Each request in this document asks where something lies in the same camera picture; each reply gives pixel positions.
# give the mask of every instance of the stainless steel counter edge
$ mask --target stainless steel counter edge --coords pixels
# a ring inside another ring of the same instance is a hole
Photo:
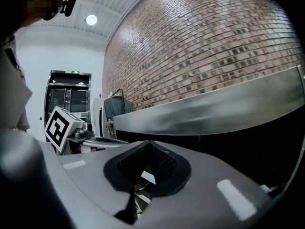
[[[114,129],[153,135],[209,135],[261,125],[305,104],[299,68],[122,114],[114,117]]]
[[[50,143],[40,143],[47,171],[64,207],[78,229],[118,228],[130,225],[114,218],[89,200],[72,182],[56,156]]]

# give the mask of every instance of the person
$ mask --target person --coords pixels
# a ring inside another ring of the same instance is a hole
[[[16,55],[16,38],[14,34],[41,19],[50,20],[60,10],[62,0],[0,0],[2,8],[2,29],[0,33],[2,57],[7,57],[10,64],[25,82],[24,71]],[[26,131],[30,128],[24,109],[16,128]]]

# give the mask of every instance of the brick wall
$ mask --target brick wall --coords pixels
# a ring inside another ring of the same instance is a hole
[[[303,63],[272,0],[142,0],[106,51],[103,96],[122,88],[135,110]]]

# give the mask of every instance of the ceiling light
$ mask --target ceiling light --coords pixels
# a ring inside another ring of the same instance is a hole
[[[95,25],[97,22],[97,17],[95,15],[89,15],[86,19],[88,25]]]

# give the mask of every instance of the headphone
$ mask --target headphone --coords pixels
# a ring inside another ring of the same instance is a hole
[[[59,12],[63,13],[66,17],[72,14],[76,0],[51,0],[52,7],[46,9],[45,21],[53,19]]]

